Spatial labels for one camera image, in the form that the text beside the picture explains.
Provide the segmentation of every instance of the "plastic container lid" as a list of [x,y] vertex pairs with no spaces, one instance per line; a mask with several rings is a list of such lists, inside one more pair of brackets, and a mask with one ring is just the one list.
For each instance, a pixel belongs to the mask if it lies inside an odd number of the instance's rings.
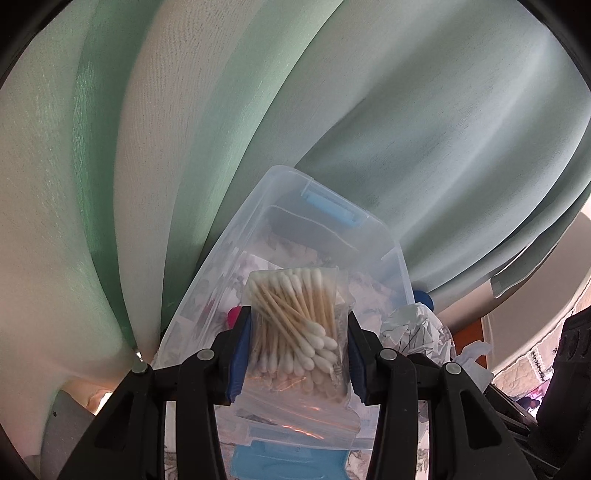
[[349,480],[348,450],[320,450],[252,442],[238,445],[230,473],[240,480]]

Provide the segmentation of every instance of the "clear plastic bag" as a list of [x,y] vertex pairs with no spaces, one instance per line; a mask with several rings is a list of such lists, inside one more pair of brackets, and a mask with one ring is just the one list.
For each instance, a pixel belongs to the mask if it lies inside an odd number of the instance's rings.
[[359,417],[348,407],[353,300],[347,284],[336,268],[249,276],[243,303],[252,306],[251,354],[233,414],[267,430],[277,426],[315,438],[318,446],[351,446]]
[[261,388],[300,390],[336,403],[348,400],[343,370],[347,315],[337,300],[335,268],[253,272],[245,304],[252,306],[247,379]]

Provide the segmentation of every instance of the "black clamp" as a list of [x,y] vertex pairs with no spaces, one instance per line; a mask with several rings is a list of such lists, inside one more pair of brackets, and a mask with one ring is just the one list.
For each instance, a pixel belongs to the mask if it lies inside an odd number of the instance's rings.
[[430,478],[535,480],[525,456],[460,365],[384,349],[349,316],[349,368],[365,405],[380,404],[367,479],[415,478],[418,400],[429,404]]
[[[384,349],[349,316],[349,369],[362,402],[381,405],[368,480],[414,480],[418,401],[429,404],[431,480],[535,480],[493,407],[458,364]],[[165,402],[176,400],[179,480],[225,480],[214,405],[242,390],[251,330],[243,307],[232,330],[180,366],[138,363],[74,449],[59,480],[163,480]]]

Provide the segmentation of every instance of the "plastic bag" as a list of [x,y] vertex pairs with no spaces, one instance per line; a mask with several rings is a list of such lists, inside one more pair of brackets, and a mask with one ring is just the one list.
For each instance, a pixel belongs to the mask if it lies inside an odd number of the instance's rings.
[[244,303],[253,329],[247,379],[274,391],[346,400],[343,370],[350,306],[336,304],[337,269],[293,268],[253,272]]
[[277,441],[285,441],[287,429],[317,439],[318,446],[351,446],[359,417],[348,407],[345,352],[353,300],[347,284],[336,268],[249,276],[243,297],[252,305],[249,367],[236,403],[216,412],[220,423],[241,417],[264,425],[267,437],[276,427]]
[[441,366],[456,357],[449,329],[422,303],[400,307],[382,324],[379,337],[404,355],[423,353]]

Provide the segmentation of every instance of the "metal rivet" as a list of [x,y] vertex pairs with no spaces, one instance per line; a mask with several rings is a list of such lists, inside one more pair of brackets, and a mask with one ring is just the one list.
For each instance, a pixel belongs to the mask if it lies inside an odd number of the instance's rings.
[[384,348],[380,351],[379,355],[384,360],[396,360],[396,357],[398,356],[396,350],[392,350],[391,348]]
[[210,348],[204,348],[197,352],[197,358],[204,361],[211,360],[215,355],[215,352]]
[[460,365],[454,362],[449,362],[448,364],[446,364],[445,370],[447,370],[447,373],[450,373],[452,375],[458,375],[462,372],[462,367],[460,367]]
[[134,360],[134,364],[131,367],[131,371],[136,375],[144,374],[147,369],[148,364],[146,362],[142,362],[139,358]]

